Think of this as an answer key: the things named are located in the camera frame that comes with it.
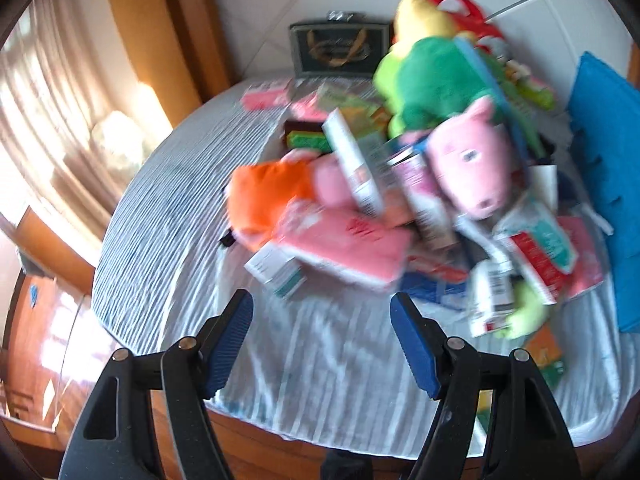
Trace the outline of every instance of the cardboard box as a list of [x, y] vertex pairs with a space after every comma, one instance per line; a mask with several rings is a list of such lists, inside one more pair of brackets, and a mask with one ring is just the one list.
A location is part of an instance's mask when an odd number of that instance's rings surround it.
[[279, 248], [274, 242], [268, 242], [244, 268], [276, 296], [288, 298], [305, 282], [302, 268], [298, 262]]
[[385, 137], [362, 108], [338, 108], [322, 125], [360, 210], [386, 227], [414, 220], [404, 192], [386, 164]]

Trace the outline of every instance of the green plush hand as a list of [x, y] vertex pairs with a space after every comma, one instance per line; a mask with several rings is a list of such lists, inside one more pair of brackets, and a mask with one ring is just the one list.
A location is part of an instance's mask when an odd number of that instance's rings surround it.
[[497, 337], [517, 339], [533, 334], [548, 319], [551, 305], [542, 304], [540, 295], [527, 282], [517, 282], [513, 285], [513, 299], [515, 312], [508, 317], [510, 326], [500, 332]]

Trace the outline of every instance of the product box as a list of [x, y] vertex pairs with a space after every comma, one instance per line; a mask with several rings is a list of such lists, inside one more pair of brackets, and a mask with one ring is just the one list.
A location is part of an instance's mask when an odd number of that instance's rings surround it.
[[558, 223], [569, 235], [571, 243], [578, 253], [574, 272], [569, 277], [566, 289], [566, 297], [571, 300], [601, 284], [604, 281], [604, 274], [593, 245], [593, 239], [582, 218], [559, 216]]
[[288, 298], [305, 282], [297, 261], [273, 242], [267, 242], [244, 268], [276, 296]]
[[338, 108], [322, 125], [360, 210], [387, 227], [414, 220], [404, 192], [386, 164], [385, 137], [362, 108]]
[[411, 248], [398, 291], [412, 300], [466, 310], [468, 267], [461, 251], [433, 252], [424, 243]]
[[510, 251], [543, 303], [557, 303], [578, 254], [549, 209], [526, 192], [496, 224], [494, 237]]
[[289, 202], [274, 232], [278, 246], [300, 262], [380, 292], [401, 277], [413, 237], [409, 229], [299, 199]]
[[492, 260], [478, 262], [469, 275], [469, 327], [473, 337], [506, 328], [514, 311], [510, 274]]
[[388, 164], [404, 188], [427, 247], [438, 251], [457, 244], [440, 188], [422, 154], [409, 147], [393, 156]]
[[245, 110], [264, 110], [287, 106], [291, 102], [293, 79], [279, 79], [252, 84], [244, 91], [240, 102]]
[[322, 83], [318, 90], [292, 103], [289, 110], [299, 121], [323, 122], [336, 108], [362, 108], [382, 131], [386, 131], [391, 120], [391, 116], [379, 104], [329, 83]]
[[282, 140], [289, 150], [306, 148], [318, 150], [321, 153], [331, 153], [333, 151], [322, 130], [322, 123], [288, 119], [284, 122], [284, 137]]

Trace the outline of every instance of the wooden bed frame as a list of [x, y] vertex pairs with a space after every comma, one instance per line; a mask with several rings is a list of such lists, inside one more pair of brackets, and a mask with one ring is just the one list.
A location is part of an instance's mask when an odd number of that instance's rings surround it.
[[138, 79], [172, 126], [237, 82], [214, 0], [109, 1]]

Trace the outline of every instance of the bed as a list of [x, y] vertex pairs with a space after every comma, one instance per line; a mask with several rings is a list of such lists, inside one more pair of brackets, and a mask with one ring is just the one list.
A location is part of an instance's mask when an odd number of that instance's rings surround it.
[[[298, 81], [298, 95], [318, 80]], [[255, 302], [254, 322], [227, 386], [209, 407], [255, 426], [325, 447], [415, 459], [436, 403], [418, 389], [392, 330], [389, 297], [311, 273], [289, 301], [244, 269], [250, 254], [219, 244], [227, 228], [224, 187], [239, 164], [279, 155], [284, 108], [245, 112], [249, 82], [196, 110], [156, 149], [132, 181], [107, 234], [95, 277], [93, 310], [136, 354], [194, 334], [237, 288]], [[365, 81], [352, 83], [363, 96]], [[558, 142], [558, 164], [575, 176], [562, 118], [541, 130]], [[447, 335], [507, 354], [521, 340], [472, 339], [466, 320], [419, 305]], [[574, 444], [607, 436], [640, 389], [640, 335], [618, 332], [611, 279], [552, 318], [565, 375], [554, 395]], [[468, 450], [482, 454], [478, 426]]]

